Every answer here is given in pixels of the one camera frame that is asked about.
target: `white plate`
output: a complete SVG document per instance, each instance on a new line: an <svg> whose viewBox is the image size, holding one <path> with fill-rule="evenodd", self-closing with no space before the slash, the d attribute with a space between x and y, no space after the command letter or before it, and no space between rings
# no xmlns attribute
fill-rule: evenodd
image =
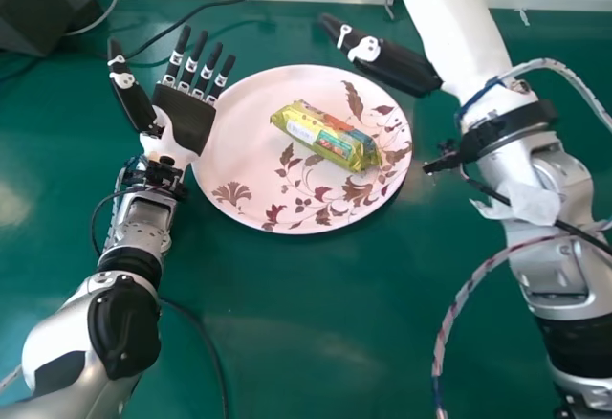
<svg viewBox="0 0 612 419"><path fill-rule="evenodd" d="M304 99L371 136L384 163L354 175L322 160L270 124L270 115ZM401 186L412 158L404 112L383 89L337 68L293 65L233 85L193 172L210 202L258 230L326 232L354 223Z"/></svg>

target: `wrapped food packet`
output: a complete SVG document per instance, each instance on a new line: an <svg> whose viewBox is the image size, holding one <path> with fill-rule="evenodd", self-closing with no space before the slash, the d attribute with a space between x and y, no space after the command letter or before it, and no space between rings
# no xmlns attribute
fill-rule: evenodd
<svg viewBox="0 0 612 419"><path fill-rule="evenodd" d="M360 173L383 163L371 137L304 100L280 109L270 122L319 156L351 172Z"/></svg>

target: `green tabletop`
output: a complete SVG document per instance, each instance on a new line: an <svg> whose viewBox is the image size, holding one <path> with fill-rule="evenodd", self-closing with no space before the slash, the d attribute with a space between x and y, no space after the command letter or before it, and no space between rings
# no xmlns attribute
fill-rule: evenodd
<svg viewBox="0 0 612 419"><path fill-rule="evenodd" d="M30 329L92 273L91 211L112 191L123 162L140 151L118 107L103 51L112 33L126 51L198 4L121 0L109 23L25 76L0 85L0 377L19 363ZM382 7L250 2L191 20L238 57L231 82L287 64L352 67L317 27L327 11L355 27L421 50L404 12ZM515 62L549 56L567 63L612 106L612 15L494 13ZM151 92L173 34L132 65ZM0 55L0 77L22 60ZM529 77L552 99L566 149L593 173L596 217L612 210L610 136L579 95L552 73ZM414 101L388 89L413 128L414 159L397 198L348 228L288 237L242 226L219 212L191 175L180 206L162 293L202 316L240 419L392 419L433 414L434 338L471 271L504 247L499 224L482 219L479 198L452 174L435 181L420 166L454 135L456 102L437 93ZM108 214L99 228L107 223ZM168 309L163 350L125 417L221 418L219 387L196 331ZM456 326L445 395L451 418L550 417L557 399L538 333L507 268L478 290ZM0 404L26 396L23 381Z"/></svg>

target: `black speaker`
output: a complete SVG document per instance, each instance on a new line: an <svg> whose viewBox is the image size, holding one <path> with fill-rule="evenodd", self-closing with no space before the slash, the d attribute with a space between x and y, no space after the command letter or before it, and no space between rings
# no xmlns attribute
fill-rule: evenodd
<svg viewBox="0 0 612 419"><path fill-rule="evenodd" d="M73 13L66 0L0 0L0 49L48 55Z"/></svg>

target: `robotic arm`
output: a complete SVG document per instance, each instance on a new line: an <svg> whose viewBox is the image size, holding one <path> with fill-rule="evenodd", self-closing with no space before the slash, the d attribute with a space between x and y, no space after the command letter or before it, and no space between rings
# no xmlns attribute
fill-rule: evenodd
<svg viewBox="0 0 612 419"><path fill-rule="evenodd" d="M1 419L119 418L141 375L159 356L157 290L172 220L177 203L186 197L186 168L204 150L214 102L233 64L230 56L206 99L191 90L207 37L201 33L178 83L188 36L185 27L152 103L130 72L120 44L109 42L111 84L140 132L144 151L136 168L121 173L127 189L112 196L122 196L120 208L96 271L26 340L22 367L32 397L0 408ZM220 53L218 48L198 76L200 94L207 90Z"/></svg>
<svg viewBox="0 0 612 419"><path fill-rule="evenodd" d="M424 171L460 168L473 183L464 166L476 163L488 183L479 187L489 195L499 195L491 189L527 187L530 194L552 194L553 202L557 198L553 222L529 223L514 211L496 218L510 246L560 234L559 226L592 225L591 175L564 151L551 130L557 117L552 104L514 78L513 73L523 70L513 69L484 1L404 4L423 39L426 58L354 30L333 16L322 15L321 23L339 49L369 76L417 97L442 89L458 98L459 149L448 146L445 155L425 165ZM528 65L564 74L610 128L610 118L572 72L546 59ZM514 208L512 195L505 200ZM607 247L602 236L593 240ZM612 418L612 257L593 242L564 237L514 255L510 266L548 351L561 398L556 416ZM438 417L447 417L438 407Z"/></svg>

